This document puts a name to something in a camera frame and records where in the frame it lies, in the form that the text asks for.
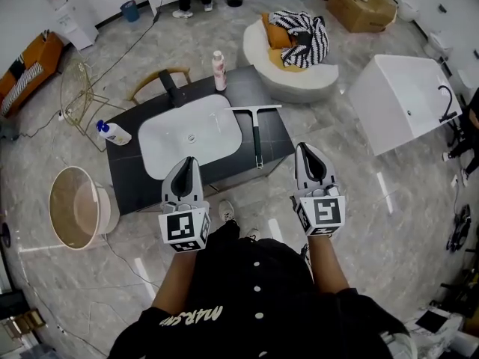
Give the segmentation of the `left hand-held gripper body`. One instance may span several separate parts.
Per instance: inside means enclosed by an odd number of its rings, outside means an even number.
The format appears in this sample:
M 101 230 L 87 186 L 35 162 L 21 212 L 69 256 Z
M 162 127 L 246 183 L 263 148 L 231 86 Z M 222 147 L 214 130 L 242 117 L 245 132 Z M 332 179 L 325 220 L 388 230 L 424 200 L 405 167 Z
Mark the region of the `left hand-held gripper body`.
M 158 216 L 163 242 L 176 252 L 205 249 L 210 230 L 210 204 L 161 202 Z

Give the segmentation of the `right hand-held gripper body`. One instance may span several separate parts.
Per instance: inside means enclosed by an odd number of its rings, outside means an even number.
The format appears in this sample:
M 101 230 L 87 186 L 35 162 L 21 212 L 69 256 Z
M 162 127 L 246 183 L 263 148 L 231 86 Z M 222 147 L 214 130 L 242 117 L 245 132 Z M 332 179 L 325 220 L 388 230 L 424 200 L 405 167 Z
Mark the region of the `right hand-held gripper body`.
M 345 225 L 345 197 L 335 184 L 297 191 L 290 199 L 306 236 L 331 236 Z

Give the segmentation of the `white squeegee with dark handle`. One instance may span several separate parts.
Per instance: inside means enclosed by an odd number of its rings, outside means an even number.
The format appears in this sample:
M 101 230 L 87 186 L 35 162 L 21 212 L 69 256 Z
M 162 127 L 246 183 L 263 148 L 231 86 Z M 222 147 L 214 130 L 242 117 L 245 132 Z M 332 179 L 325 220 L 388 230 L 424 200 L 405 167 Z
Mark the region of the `white squeegee with dark handle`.
M 260 127 L 259 127 L 259 120 L 257 118 L 257 113 L 259 111 L 273 110 L 273 109 L 278 109 L 281 107 L 282 105 L 253 105 L 253 106 L 225 108 L 226 111 L 236 111 L 236 112 L 247 111 L 251 114 L 255 162 L 256 162 L 256 167 L 259 170 L 263 168 L 263 154 L 261 149 Z

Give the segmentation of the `person's left forearm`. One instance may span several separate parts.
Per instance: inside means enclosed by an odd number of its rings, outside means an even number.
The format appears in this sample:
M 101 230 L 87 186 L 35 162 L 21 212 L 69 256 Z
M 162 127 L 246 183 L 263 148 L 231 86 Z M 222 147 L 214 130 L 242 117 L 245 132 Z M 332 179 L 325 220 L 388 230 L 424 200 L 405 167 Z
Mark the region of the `person's left forearm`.
M 186 309 L 196 258 L 196 251 L 174 255 L 162 285 L 153 300 L 152 307 L 171 315 L 176 315 Z

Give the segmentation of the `person's right forearm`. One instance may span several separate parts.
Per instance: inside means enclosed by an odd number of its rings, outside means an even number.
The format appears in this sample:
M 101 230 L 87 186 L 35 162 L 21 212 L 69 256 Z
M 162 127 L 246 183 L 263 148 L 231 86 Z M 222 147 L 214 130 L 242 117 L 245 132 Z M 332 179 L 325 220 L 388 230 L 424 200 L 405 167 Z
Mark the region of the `person's right forearm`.
M 338 293 L 350 285 L 328 236 L 308 237 L 311 270 L 320 293 Z

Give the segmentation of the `person's left white shoe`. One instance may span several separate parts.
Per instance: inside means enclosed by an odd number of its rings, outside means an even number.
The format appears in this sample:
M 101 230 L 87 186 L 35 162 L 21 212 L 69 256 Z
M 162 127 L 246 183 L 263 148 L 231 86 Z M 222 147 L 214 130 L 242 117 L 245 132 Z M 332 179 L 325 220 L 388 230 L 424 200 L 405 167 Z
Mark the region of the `person's left white shoe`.
M 236 220 L 234 207 L 228 200 L 219 203 L 219 217 L 224 223 Z

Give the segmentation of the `white sink basin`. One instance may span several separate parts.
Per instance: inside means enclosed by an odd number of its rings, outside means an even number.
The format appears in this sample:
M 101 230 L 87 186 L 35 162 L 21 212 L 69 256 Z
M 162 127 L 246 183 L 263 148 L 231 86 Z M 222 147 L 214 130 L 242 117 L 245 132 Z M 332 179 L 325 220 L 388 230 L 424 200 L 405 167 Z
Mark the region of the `white sink basin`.
M 186 157 L 202 166 L 234 154 L 242 132 L 228 99 L 212 94 L 144 121 L 138 141 L 148 175 L 163 180 Z

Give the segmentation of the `wooden vanity cabinet, dark top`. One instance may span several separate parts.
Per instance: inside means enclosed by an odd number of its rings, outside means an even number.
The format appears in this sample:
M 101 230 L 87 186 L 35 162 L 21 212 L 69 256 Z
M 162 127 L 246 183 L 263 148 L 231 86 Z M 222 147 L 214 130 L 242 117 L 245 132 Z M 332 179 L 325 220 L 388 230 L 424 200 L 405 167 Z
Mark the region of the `wooden vanity cabinet, dark top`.
M 231 105 L 270 104 L 269 92 L 254 66 L 229 70 L 226 76 L 228 86 L 222 94 Z M 113 117 L 111 121 L 136 136 L 144 121 L 173 107 L 168 94 L 161 93 Z M 242 132 L 242 143 L 238 151 L 200 168 L 206 196 L 257 177 L 268 176 L 294 153 L 293 143 L 279 113 L 276 110 L 261 111 L 258 120 L 263 168 L 258 169 L 251 116 L 240 112 L 236 119 Z M 127 215 L 158 204 L 162 199 L 162 183 L 150 177 L 145 170 L 139 142 L 131 140 L 124 147 L 108 144 L 106 149 L 120 214 Z

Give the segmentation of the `white pump bottle, blue cap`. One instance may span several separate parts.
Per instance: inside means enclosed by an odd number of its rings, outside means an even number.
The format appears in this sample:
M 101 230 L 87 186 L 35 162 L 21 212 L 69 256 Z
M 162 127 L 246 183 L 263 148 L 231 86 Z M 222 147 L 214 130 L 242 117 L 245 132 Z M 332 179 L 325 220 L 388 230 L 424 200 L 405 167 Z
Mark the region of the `white pump bottle, blue cap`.
M 116 123 L 106 123 L 103 120 L 98 120 L 96 127 L 102 138 L 118 146 L 126 145 L 132 140 L 131 134 Z

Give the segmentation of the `white round lounge chair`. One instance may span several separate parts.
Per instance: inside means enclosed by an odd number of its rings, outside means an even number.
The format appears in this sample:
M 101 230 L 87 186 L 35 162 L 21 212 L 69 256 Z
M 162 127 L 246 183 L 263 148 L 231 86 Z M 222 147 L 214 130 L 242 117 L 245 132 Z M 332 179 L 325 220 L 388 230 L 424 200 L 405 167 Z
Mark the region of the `white round lounge chair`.
M 243 33 L 237 65 L 254 66 L 274 100 L 304 104 L 333 95 L 339 77 L 338 65 L 319 64 L 302 72 L 286 71 L 270 61 L 269 50 L 266 30 L 258 19 Z

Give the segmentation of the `round beige basin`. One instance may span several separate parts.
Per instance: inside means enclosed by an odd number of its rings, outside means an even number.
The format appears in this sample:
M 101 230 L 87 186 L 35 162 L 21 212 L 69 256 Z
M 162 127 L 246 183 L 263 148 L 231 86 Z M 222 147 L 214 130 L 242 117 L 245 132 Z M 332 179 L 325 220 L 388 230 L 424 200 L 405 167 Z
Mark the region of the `round beige basin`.
M 49 193 L 49 218 L 55 235 L 72 251 L 93 248 L 118 225 L 114 190 L 95 181 L 86 170 L 64 168 Z

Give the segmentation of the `white bathtub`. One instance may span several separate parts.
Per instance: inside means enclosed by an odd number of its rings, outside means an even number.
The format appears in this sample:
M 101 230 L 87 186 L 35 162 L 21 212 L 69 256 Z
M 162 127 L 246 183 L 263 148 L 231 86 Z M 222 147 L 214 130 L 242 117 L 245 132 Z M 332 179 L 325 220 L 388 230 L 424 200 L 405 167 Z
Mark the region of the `white bathtub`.
M 348 96 L 375 156 L 446 124 L 439 122 L 453 94 L 451 112 L 462 114 L 448 79 L 436 61 L 400 55 L 374 55 L 348 90 Z

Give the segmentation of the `black sink faucet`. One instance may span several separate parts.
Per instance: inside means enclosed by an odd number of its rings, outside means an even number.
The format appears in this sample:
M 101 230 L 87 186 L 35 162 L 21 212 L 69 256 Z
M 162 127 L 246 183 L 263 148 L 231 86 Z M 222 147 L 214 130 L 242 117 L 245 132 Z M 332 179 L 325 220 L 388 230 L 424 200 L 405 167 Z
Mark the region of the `black sink faucet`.
M 164 89 L 166 90 L 166 93 L 168 94 L 172 105 L 175 108 L 182 107 L 186 103 L 184 99 L 184 95 L 180 91 L 180 89 L 175 85 L 174 80 L 171 77 L 171 74 L 167 70 L 161 70 L 159 72 L 158 77 Z

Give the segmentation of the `curved wooden chair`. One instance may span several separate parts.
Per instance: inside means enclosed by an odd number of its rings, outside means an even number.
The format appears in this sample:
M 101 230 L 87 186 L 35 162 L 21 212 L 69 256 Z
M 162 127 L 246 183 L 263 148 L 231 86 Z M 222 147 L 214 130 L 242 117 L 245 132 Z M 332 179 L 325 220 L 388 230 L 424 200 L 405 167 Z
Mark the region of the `curved wooden chair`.
M 160 79 L 160 74 L 162 73 L 163 75 L 165 75 L 166 73 L 171 75 L 171 74 L 175 74 L 175 73 L 182 73 L 185 80 L 186 80 L 186 83 L 188 85 L 190 85 L 192 83 L 192 80 L 190 78 L 190 75 L 189 75 L 189 72 L 190 72 L 190 68 L 189 67 L 168 67 L 168 68 L 165 68 L 163 70 L 158 70 L 156 72 L 153 72 L 151 73 L 150 75 L 148 75 L 146 78 L 144 78 L 143 80 L 141 80 L 136 86 L 135 88 L 129 93 L 129 95 L 127 96 L 126 100 L 129 101 L 129 102 L 132 102 L 133 104 L 135 105 L 139 105 L 140 102 L 135 98 L 135 95 L 142 89 L 144 88 L 146 85 L 150 84 L 151 82 L 153 82 L 154 80 L 156 79 Z

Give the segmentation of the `person's black buttoned shirt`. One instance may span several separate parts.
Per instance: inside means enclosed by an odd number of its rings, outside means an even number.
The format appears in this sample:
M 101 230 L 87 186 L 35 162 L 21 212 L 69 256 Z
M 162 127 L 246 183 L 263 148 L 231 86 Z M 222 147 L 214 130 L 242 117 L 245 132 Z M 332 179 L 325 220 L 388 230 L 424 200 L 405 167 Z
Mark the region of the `person's black buttoned shirt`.
M 286 244 L 228 221 L 196 252 L 186 309 L 151 305 L 108 359 L 416 359 L 401 321 L 351 286 L 320 293 Z

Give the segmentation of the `pink bottle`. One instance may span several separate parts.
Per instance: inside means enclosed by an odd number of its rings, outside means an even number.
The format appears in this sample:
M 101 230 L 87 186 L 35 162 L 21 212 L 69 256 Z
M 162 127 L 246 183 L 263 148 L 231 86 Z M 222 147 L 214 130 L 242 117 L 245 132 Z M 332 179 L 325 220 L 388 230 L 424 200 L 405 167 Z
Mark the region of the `pink bottle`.
M 227 87 L 227 79 L 225 75 L 225 58 L 221 51 L 216 50 L 212 59 L 213 77 L 216 90 L 224 91 Z

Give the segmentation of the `black wheeled device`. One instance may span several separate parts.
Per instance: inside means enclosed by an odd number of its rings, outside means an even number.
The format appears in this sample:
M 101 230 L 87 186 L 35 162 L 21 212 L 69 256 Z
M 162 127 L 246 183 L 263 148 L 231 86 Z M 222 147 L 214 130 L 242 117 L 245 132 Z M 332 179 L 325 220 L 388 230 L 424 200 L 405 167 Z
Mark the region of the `black wheeled device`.
M 462 207 L 459 214 L 454 216 L 454 231 L 446 244 L 446 249 L 451 253 L 460 250 L 468 237 L 472 223 L 470 205 Z

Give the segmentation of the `black and white striped blanket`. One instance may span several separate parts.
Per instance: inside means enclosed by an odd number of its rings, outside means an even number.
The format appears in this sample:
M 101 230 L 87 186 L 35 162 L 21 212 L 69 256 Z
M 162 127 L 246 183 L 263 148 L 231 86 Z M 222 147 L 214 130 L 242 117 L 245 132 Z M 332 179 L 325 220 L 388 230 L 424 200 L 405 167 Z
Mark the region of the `black and white striped blanket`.
M 272 12 L 269 24 L 284 29 L 296 44 L 281 50 L 284 67 L 307 69 L 321 64 L 329 53 L 329 36 L 322 16 L 288 10 Z

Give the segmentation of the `black bathtub faucet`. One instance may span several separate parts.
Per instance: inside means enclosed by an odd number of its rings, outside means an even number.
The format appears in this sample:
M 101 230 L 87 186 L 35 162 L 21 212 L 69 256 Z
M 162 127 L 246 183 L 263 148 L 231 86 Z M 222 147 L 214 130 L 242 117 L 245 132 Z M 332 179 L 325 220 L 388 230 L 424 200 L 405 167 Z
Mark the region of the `black bathtub faucet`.
M 445 90 L 448 94 L 448 106 L 445 109 L 444 114 L 439 118 L 439 122 L 444 123 L 444 122 L 447 122 L 449 120 L 452 120 L 455 116 L 457 116 L 457 112 L 456 111 L 451 112 L 451 106 L 452 106 L 452 102 L 453 102 L 453 94 L 452 94 L 451 89 L 446 85 L 440 85 L 440 86 L 437 87 L 437 89 L 439 91 Z

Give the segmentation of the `orange cushion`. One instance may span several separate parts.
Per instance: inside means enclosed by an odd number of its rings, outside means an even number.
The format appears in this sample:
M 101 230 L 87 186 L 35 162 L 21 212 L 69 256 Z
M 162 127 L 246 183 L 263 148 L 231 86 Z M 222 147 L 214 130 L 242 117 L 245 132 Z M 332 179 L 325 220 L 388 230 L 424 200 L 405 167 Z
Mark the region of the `orange cushion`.
M 262 13 L 261 19 L 272 49 L 289 49 L 296 45 L 296 40 L 285 29 L 269 23 L 268 13 Z

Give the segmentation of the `large cardboard box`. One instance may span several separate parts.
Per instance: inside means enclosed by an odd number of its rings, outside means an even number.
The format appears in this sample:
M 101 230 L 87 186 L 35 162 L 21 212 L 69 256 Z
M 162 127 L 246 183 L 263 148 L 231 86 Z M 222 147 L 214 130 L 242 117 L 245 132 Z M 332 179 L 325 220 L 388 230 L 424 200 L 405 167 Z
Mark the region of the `large cardboard box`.
M 326 8 L 350 33 L 379 33 L 397 15 L 393 0 L 328 0 Z

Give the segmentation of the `marble side table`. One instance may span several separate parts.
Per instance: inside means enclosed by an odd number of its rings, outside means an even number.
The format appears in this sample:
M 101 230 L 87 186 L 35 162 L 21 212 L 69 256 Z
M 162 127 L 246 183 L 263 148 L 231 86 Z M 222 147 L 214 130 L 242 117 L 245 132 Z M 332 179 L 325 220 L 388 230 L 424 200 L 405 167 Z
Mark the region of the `marble side table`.
M 405 322 L 416 344 L 418 359 L 439 359 L 450 345 L 456 332 L 463 326 L 464 317 L 437 307 L 419 308 Z

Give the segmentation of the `white toilet with cistern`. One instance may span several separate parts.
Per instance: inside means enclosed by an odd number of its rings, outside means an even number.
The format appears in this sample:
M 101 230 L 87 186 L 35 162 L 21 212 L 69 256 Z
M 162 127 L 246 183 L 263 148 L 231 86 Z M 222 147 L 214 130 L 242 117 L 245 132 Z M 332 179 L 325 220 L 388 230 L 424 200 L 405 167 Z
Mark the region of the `white toilet with cistern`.
M 430 32 L 427 36 L 427 43 L 424 46 L 424 52 L 432 59 L 448 59 L 453 47 L 448 45 L 442 37 L 441 32 Z

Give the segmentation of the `striped sofa cushion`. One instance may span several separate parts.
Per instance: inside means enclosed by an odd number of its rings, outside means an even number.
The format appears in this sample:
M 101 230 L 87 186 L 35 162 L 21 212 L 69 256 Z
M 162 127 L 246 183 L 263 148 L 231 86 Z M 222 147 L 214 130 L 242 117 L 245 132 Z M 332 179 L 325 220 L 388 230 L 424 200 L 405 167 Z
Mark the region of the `striped sofa cushion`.
M 6 97 L 1 103 L 1 115 L 6 117 L 10 111 L 13 102 L 16 101 L 21 93 L 27 88 L 27 85 L 43 72 L 43 67 L 38 63 L 34 63 L 29 69 L 16 81 L 16 84 L 10 89 Z

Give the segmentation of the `blue waste bin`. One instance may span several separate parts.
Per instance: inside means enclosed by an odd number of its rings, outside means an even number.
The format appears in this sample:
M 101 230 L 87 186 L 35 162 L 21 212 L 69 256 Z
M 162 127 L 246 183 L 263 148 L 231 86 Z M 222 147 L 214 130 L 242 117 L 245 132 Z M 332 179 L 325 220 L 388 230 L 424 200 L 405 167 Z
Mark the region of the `blue waste bin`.
M 129 0 L 120 6 L 123 17 L 128 22 L 135 22 L 139 19 L 138 7 L 135 0 Z

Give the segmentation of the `round white toilet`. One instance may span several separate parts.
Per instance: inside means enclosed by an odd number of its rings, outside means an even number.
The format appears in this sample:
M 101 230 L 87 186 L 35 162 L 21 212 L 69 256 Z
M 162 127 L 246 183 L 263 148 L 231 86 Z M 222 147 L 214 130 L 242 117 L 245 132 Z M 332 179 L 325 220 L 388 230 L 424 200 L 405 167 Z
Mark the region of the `round white toilet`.
M 415 0 L 399 0 L 397 15 L 405 22 L 412 22 L 420 16 L 420 9 Z

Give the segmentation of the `wooden crate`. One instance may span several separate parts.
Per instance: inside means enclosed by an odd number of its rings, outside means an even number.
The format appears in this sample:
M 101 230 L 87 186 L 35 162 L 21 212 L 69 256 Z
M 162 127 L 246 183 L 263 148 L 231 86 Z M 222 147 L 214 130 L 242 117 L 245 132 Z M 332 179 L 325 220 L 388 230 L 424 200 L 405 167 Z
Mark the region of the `wooden crate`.
M 4 324 L 10 337 L 19 339 L 46 325 L 38 309 L 32 309 L 19 316 L 10 317 Z

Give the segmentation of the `orange sofa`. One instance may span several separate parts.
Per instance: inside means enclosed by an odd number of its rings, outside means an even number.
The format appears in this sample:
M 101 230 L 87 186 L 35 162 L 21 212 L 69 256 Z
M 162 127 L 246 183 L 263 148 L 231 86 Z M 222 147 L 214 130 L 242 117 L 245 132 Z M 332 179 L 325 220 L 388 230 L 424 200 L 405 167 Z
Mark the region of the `orange sofa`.
M 0 78 L 0 115 L 1 103 L 16 81 L 34 63 L 38 62 L 43 67 L 43 72 L 33 79 L 19 98 L 13 102 L 6 117 L 14 116 L 21 109 L 23 103 L 58 69 L 64 44 L 58 35 L 51 31 L 44 31 L 37 35 L 27 48 L 11 64 Z

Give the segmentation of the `white water dispenser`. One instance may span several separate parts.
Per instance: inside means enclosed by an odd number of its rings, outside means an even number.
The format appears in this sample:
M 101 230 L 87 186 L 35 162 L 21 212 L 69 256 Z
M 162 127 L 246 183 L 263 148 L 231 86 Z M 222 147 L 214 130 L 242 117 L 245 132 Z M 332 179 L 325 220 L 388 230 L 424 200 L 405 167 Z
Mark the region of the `white water dispenser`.
M 63 37 L 78 51 L 93 46 L 98 30 L 85 0 L 47 0 Z

